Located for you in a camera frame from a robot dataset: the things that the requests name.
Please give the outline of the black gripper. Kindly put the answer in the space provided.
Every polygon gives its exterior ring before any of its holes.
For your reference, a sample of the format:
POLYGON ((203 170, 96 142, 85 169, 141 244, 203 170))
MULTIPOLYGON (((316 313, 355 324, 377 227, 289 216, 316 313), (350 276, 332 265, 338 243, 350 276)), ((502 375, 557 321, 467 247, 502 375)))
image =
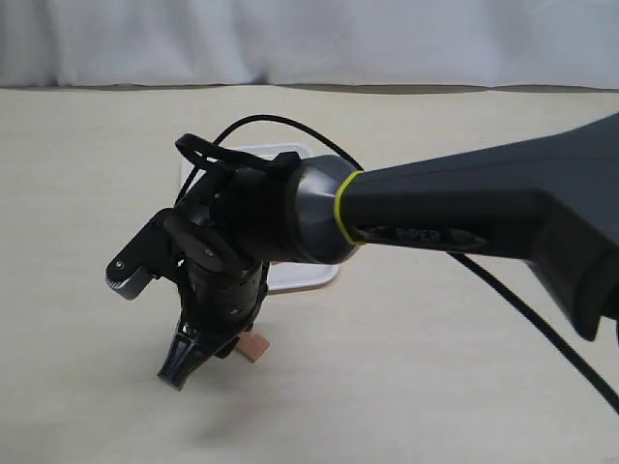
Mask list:
POLYGON ((227 358, 252 329, 269 266, 239 255, 215 230, 171 212, 163 227, 177 264, 181 313, 158 377, 180 391, 210 357, 227 358))

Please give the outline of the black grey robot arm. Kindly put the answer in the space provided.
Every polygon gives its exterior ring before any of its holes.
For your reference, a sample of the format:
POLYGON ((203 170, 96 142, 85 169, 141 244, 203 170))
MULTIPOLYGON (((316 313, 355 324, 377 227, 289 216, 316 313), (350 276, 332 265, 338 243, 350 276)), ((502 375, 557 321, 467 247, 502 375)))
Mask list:
POLYGON ((578 335, 618 316, 618 118, 533 140, 365 171, 348 157, 271 160, 194 134, 203 173, 164 222, 182 315, 160 370, 179 389, 249 328, 272 262, 338 264, 363 245, 528 264, 578 335))

